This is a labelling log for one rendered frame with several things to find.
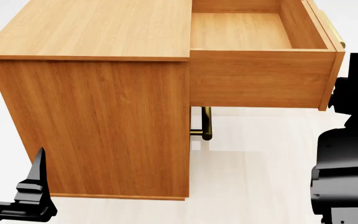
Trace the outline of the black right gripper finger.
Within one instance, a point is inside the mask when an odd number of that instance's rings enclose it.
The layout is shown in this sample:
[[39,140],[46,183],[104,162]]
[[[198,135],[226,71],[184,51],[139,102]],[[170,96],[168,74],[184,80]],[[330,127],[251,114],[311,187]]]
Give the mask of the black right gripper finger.
[[337,78],[328,108],[334,107],[336,113],[351,114],[350,84],[348,78]]

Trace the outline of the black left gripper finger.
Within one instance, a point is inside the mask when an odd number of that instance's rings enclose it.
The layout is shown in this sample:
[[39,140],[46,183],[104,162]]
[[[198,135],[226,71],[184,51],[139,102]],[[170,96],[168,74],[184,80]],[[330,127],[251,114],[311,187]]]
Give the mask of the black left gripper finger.
[[43,205],[49,199],[45,149],[40,148],[27,178],[18,183],[14,198],[16,203]]

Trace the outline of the wooden drawer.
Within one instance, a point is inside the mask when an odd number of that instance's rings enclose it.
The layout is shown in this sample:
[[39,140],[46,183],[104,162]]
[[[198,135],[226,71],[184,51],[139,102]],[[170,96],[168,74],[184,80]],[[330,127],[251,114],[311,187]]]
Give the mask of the wooden drawer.
[[314,0],[192,0],[190,105],[328,107],[345,50]]

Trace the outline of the wooden cabinet body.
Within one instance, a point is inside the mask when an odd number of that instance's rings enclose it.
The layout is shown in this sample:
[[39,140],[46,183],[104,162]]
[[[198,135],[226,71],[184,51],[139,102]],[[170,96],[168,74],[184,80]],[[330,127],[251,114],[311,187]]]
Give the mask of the wooden cabinet body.
[[189,196],[192,0],[29,0],[0,92],[54,197]]

